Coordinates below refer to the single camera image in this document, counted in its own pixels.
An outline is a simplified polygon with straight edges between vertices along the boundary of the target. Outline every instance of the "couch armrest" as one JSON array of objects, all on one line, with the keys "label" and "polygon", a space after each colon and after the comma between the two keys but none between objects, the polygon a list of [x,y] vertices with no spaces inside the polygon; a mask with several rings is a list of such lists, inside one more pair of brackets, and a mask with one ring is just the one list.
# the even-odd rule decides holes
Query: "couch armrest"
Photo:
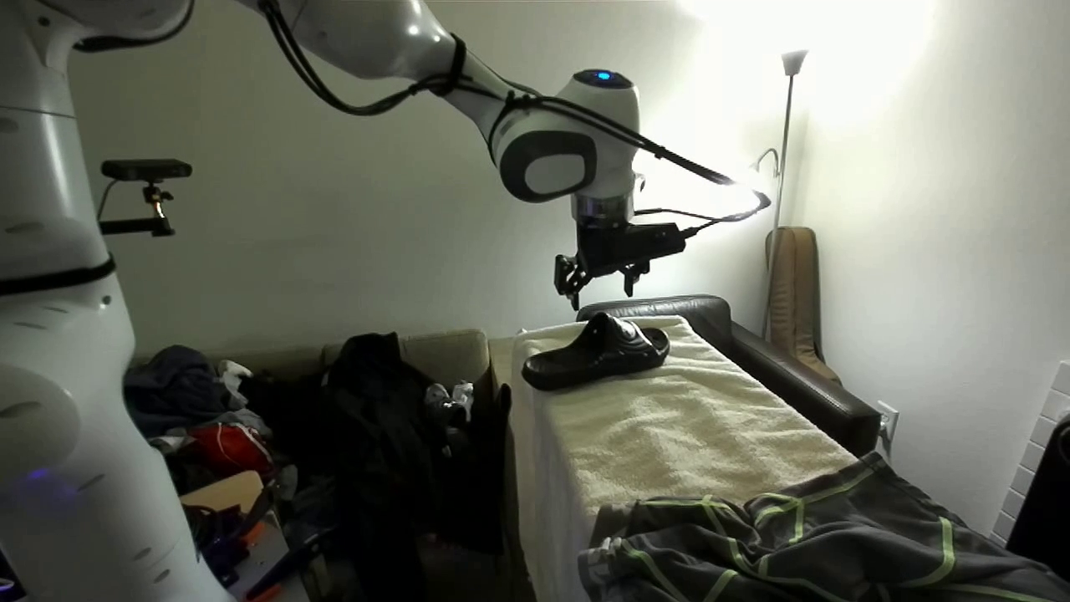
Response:
[{"label": "couch armrest", "polygon": [[798,416],[804,416],[816,430],[837,438],[852,455],[867,455],[875,444],[880,416],[849,396],[843,384],[828,384],[811,374],[794,359],[768,347],[761,339],[748,335],[733,321],[733,309],[714,294],[683,294],[683,297],[636,297],[636,300],[609,300],[587,306],[577,317],[592,315],[683,315],[699,339],[733,359],[742,373],[758,377],[768,393],[789,402]]}]

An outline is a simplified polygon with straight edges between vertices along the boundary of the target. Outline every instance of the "bed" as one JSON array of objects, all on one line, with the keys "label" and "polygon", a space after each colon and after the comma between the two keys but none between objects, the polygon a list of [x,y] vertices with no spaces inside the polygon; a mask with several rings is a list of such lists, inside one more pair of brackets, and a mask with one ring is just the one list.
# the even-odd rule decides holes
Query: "bed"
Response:
[{"label": "bed", "polygon": [[[672,577],[664,580],[664,572],[684,569],[688,577],[683,582],[699,582],[692,580],[696,566],[688,562],[684,546],[668,551],[662,549],[657,557],[668,558],[668,566],[662,569],[653,551],[624,549],[628,558],[643,558],[636,562],[643,577],[628,577],[624,562],[614,562],[617,549],[612,549],[609,541],[628,538],[664,546],[657,523],[653,523],[649,533],[636,530],[649,523],[649,514],[664,520],[662,509],[672,507],[672,512],[683,509],[683,514],[688,509],[702,509],[699,520],[707,520],[714,524],[730,524],[733,520],[744,520],[748,512],[761,514],[761,530],[775,530],[775,520],[787,520],[787,541],[779,541],[775,534],[768,534],[768,541],[775,541],[779,549],[792,549],[798,541],[794,534],[811,530],[801,524],[798,500],[811,502],[810,520],[821,520],[821,512],[828,509],[859,509],[855,500],[849,500],[859,491],[867,491],[870,500],[908,500],[908,512],[929,512],[925,520],[931,520],[936,533],[944,530],[947,534],[936,534],[938,541],[931,546],[931,580],[1001,577],[995,590],[993,582],[978,586],[991,586],[993,592],[1043,592],[1038,599],[1070,599],[1070,590],[1062,590],[1062,582],[1055,582],[1045,569],[985,549],[985,541],[974,534],[965,524],[958,524],[954,514],[944,520],[944,512],[931,512],[931,507],[916,490],[898,481],[880,462],[880,455],[859,460],[845,452],[837,438],[828,438],[821,430],[801,420],[792,406],[773,396],[733,359],[725,359],[719,347],[699,339],[684,317],[653,315],[636,321],[646,329],[662,329],[668,335],[672,353],[662,369],[624,377],[605,377],[554,396],[526,384],[517,377],[517,369],[526,359],[539,353],[566,347],[568,340],[574,340],[581,321],[531,329],[520,339],[513,339],[513,377],[509,416],[513,455],[513,514],[517,546],[535,599],[581,602],[596,590],[602,592],[596,599],[714,599],[735,577],[748,572],[748,558],[742,558],[739,549],[733,549],[733,557],[742,566],[733,569],[730,558],[725,569],[704,577],[704,582],[696,592],[684,592],[672,586]],[[855,520],[855,524],[870,530],[870,523],[891,524],[902,520],[891,512],[880,512]],[[683,534],[677,514],[668,523],[672,546],[674,538],[696,541],[696,524],[684,524],[692,533]],[[925,541],[929,523],[916,524],[916,538]],[[837,541],[833,549],[818,549],[818,557],[852,557],[849,546]],[[890,551],[890,546],[880,538],[873,549],[875,558]]]}]

